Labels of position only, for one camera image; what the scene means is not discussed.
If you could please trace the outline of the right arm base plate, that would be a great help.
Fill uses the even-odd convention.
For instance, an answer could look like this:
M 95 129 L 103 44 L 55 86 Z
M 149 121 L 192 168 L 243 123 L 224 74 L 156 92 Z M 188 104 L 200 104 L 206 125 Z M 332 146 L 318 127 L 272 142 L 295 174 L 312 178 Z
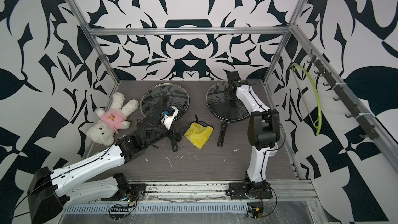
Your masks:
M 274 193 L 268 182 L 250 183 L 249 181 L 244 181 L 243 183 L 229 183 L 226 196 L 232 200 L 260 200 L 261 198 L 269 200 L 274 197 Z

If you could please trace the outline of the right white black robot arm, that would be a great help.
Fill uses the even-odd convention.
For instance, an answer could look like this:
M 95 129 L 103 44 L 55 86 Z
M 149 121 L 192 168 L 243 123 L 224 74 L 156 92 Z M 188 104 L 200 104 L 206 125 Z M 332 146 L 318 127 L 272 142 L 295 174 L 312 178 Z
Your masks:
M 227 73 L 228 94 L 240 100 L 249 113 L 248 141 L 252 146 L 247 177 L 251 183 L 266 181 L 269 157 L 276 154 L 280 140 L 279 113 L 266 106 L 256 95 L 252 85 L 240 78 L 237 71 Z

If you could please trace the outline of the yellow cleaning cloth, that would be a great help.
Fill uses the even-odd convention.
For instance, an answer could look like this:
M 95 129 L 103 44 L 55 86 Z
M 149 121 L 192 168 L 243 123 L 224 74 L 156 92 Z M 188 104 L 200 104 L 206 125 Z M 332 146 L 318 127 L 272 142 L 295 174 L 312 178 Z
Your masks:
M 197 115 L 194 116 L 195 121 L 190 123 L 187 131 L 184 133 L 184 137 L 196 148 L 202 149 L 209 140 L 214 129 L 206 122 L 200 121 Z

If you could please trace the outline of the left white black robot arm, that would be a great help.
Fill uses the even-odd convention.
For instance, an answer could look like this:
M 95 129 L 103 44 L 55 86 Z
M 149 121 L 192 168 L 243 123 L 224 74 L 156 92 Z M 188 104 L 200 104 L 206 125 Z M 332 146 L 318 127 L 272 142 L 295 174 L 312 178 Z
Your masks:
M 28 189 L 28 204 L 31 223 L 44 224 L 69 206 L 94 199 L 116 201 L 134 195 L 122 173 L 109 178 L 91 179 L 110 169 L 122 166 L 139 156 L 158 141 L 168 138 L 172 150 L 178 150 L 183 133 L 172 125 L 154 125 L 141 121 L 131 134 L 115 140 L 104 151 L 73 165 L 49 170 L 44 167 L 36 171 Z

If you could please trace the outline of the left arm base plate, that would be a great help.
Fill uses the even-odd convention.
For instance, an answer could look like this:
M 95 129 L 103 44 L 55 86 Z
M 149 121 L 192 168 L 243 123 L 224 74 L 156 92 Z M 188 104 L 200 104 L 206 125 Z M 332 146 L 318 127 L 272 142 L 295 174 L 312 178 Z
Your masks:
M 101 198 L 101 201 L 135 201 L 140 197 L 144 197 L 146 193 L 147 184 L 125 184 L 118 185 L 117 191 L 108 198 Z

